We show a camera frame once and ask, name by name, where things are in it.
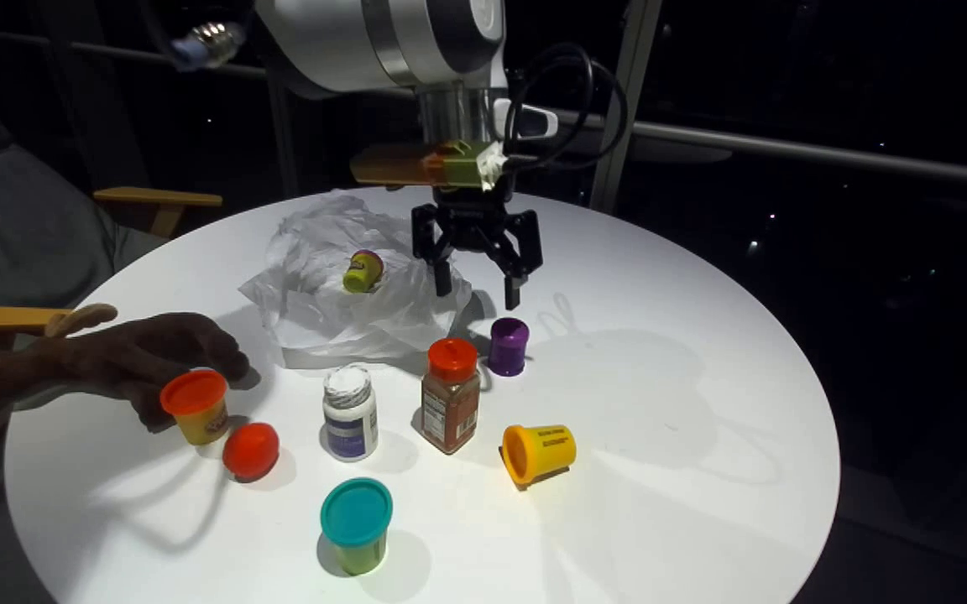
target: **jar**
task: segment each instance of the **jar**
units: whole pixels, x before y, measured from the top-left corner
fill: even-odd
[[[425,375],[421,384],[415,432],[457,453],[477,432],[481,366],[466,341],[441,341],[425,354]]]
[[[344,366],[321,385],[321,443],[334,457],[360,461],[377,449],[377,395],[363,366]]]

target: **dark background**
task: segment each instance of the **dark background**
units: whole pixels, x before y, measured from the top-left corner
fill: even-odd
[[[211,5],[162,7],[184,23]],[[619,68],[627,5],[509,0],[506,15],[513,71],[554,41]],[[130,0],[0,0],[0,117],[82,188],[203,188],[238,213],[353,185],[360,146],[415,129],[390,99],[281,96],[263,52],[232,74],[179,74],[85,44],[152,52]],[[967,5],[665,0],[637,122],[967,168]],[[591,177],[519,188],[588,205]],[[885,484],[901,506],[875,532],[967,574],[967,177],[637,143],[613,213],[716,261],[804,343],[844,430],[838,541],[859,545],[853,527],[875,516],[859,490]],[[844,600],[834,552],[845,545],[825,552],[809,600]],[[859,593],[910,600],[885,585]]]

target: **chair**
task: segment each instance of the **chair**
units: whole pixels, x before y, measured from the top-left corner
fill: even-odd
[[[155,213],[152,232],[108,217],[101,205]],[[217,194],[162,188],[77,193],[0,126],[0,351],[40,335],[130,260],[162,245],[183,213],[217,213]]]

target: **person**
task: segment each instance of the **person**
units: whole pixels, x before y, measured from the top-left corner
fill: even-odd
[[[250,385],[255,375],[250,355],[217,323],[199,313],[166,313],[0,351],[0,409],[85,389],[130,404],[146,430],[158,432],[171,426],[158,405],[158,389],[190,366],[216,366],[232,385]]]

